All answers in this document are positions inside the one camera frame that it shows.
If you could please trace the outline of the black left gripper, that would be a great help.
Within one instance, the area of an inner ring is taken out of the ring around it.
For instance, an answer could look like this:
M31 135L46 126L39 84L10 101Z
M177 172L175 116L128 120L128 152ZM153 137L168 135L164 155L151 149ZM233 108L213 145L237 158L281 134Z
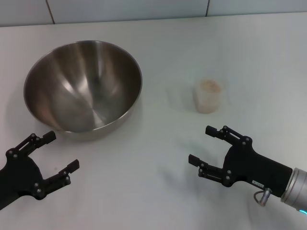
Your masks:
M6 164L0 171L0 202L11 204L22 196L44 199L71 184L69 174L79 169L79 161L74 160L54 176L43 179L39 167L29 157L36 149L56 139L54 131L49 131L41 138L32 133L16 147L6 152Z

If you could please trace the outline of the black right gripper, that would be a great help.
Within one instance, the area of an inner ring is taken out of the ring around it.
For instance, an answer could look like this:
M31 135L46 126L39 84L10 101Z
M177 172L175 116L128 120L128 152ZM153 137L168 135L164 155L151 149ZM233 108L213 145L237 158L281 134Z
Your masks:
M198 168L198 176L231 187L243 181L262 190L269 188L276 197L285 192L293 169L258 154L252 147L252 139L243 136L228 126L220 130L207 126L205 134L231 144L223 168L218 168L189 155L189 164Z

